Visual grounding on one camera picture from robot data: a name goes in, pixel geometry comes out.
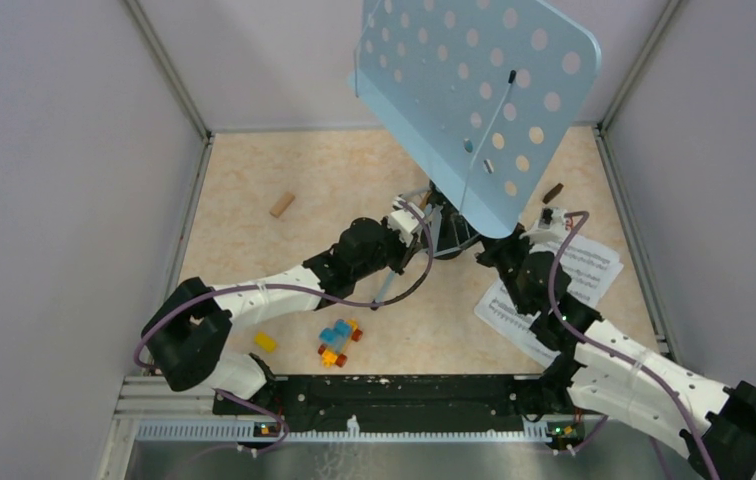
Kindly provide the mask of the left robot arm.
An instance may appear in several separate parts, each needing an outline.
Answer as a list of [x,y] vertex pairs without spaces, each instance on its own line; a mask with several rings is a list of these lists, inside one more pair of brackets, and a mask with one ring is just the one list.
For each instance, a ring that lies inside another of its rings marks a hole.
[[226,391],[262,413],[274,401],[272,375],[255,356],[226,352],[230,336],[284,315],[351,305],[359,281],[383,269],[402,274],[420,250],[434,251],[431,228],[397,211],[380,221],[355,219],[331,247],[277,275],[231,286],[190,278],[143,327],[134,360],[159,370],[175,392]]

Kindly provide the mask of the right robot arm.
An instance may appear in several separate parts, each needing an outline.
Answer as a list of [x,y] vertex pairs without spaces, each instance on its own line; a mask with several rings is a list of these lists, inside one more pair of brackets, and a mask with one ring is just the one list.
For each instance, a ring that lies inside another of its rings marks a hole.
[[476,260],[494,268],[534,345],[553,353],[540,385],[554,412],[572,406],[624,423],[665,444],[705,479],[756,473],[756,386],[703,377],[620,331],[567,288],[551,251],[522,230],[484,238]]

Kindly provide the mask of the sheet music page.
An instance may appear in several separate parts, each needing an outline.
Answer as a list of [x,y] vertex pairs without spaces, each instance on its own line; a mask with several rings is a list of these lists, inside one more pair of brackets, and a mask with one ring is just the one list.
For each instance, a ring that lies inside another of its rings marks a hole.
[[521,315],[515,310],[500,280],[486,290],[474,307],[474,314],[543,368],[549,367],[558,356],[531,332],[535,317]]
[[571,278],[568,292],[581,302],[596,307],[624,268],[613,249],[577,235],[560,259]]

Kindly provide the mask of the blue music stand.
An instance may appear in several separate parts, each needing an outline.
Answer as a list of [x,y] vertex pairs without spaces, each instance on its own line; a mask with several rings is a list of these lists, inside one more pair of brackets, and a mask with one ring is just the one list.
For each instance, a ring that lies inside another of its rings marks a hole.
[[543,1],[366,1],[349,82],[473,237],[515,228],[601,64]]

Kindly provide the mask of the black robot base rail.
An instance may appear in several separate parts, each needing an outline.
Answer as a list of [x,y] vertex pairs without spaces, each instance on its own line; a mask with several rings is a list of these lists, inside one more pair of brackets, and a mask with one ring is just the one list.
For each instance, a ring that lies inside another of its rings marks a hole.
[[281,416],[294,433],[512,432],[561,415],[585,419],[563,388],[536,375],[279,376],[250,403]]

